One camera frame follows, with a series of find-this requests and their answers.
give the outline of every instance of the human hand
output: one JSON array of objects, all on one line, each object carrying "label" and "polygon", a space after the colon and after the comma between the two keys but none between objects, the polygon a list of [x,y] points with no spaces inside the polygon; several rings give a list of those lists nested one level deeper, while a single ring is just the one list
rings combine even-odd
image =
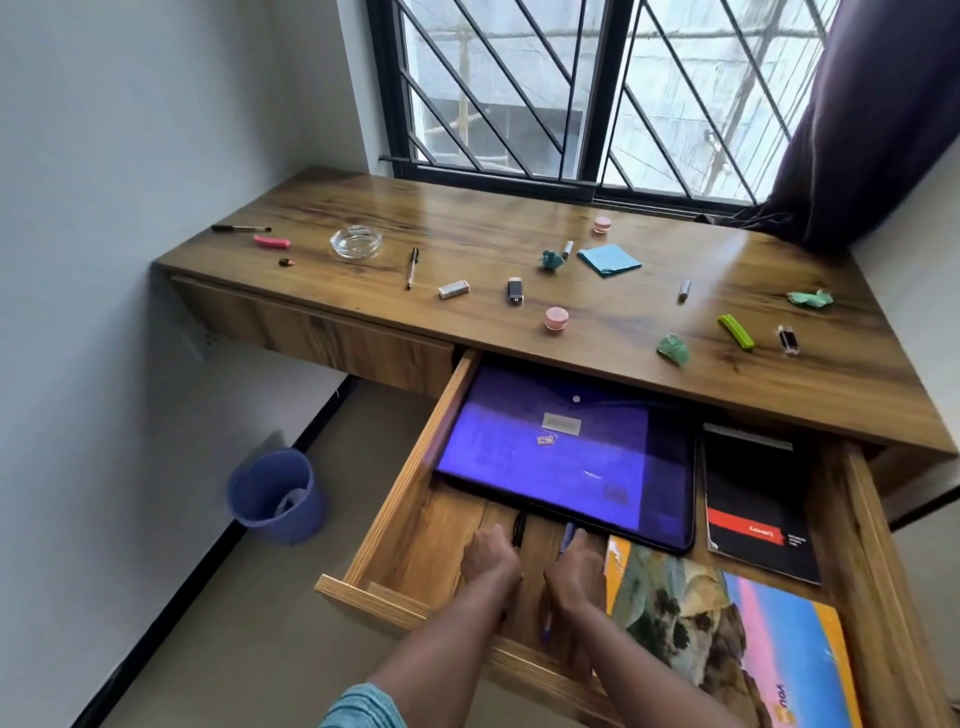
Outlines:
[{"label": "human hand", "polygon": [[607,577],[603,567],[603,557],[588,545],[587,532],[577,529],[564,554],[543,572],[557,609],[568,615],[591,604],[604,609]]},{"label": "human hand", "polygon": [[519,582],[523,575],[520,557],[507,540],[502,525],[495,523],[492,527],[481,528],[473,534],[470,543],[464,548],[460,573],[467,583],[487,573],[502,576],[508,589],[512,589]]}]

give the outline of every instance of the window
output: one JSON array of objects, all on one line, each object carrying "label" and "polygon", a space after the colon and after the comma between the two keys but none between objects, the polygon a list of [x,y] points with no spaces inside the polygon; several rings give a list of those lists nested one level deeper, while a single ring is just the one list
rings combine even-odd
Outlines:
[{"label": "window", "polygon": [[839,0],[369,0],[399,177],[762,202]]}]

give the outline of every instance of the purple curtain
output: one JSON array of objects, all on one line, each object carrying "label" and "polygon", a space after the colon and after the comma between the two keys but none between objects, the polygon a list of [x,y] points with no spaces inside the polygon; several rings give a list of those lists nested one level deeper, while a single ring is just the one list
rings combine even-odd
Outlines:
[{"label": "purple curtain", "polygon": [[773,192],[740,225],[842,251],[958,132],[960,0],[841,0]]}]

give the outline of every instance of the blue sleeve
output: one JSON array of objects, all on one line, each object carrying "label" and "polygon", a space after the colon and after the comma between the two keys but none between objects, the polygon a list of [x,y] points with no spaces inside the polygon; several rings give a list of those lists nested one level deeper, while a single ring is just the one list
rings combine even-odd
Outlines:
[{"label": "blue sleeve", "polygon": [[373,683],[355,685],[326,713],[320,728],[407,728],[394,700]]}]

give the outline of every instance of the desk drawer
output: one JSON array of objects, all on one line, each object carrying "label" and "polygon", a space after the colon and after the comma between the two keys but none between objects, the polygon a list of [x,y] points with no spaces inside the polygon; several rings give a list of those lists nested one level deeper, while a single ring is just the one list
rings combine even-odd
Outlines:
[{"label": "desk drawer", "polygon": [[453,345],[348,316],[172,276],[213,333],[437,398],[453,372]]},{"label": "desk drawer", "polygon": [[[500,522],[509,531],[513,524],[515,510],[453,490],[434,473],[479,360],[479,352],[464,355],[346,576],[325,574],[317,584],[334,604],[373,626],[403,633],[421,624],[456,592],[463,548],[474,530]],[[702,493],[690,557],[833,604],[866,725],[955,728],[859,446],[829,439],[817,459],[808,511],[823,588],[710,554]],[[619,725],[595,679],[571,678],[562,659],[566,646],[540,643],[542,571],[556,558],[562,533],[559,523],[528,517],[520,549],[525,578],[494,639],[486,674],[586,724]],[[593,545],[604,548],[599,539]]]}]

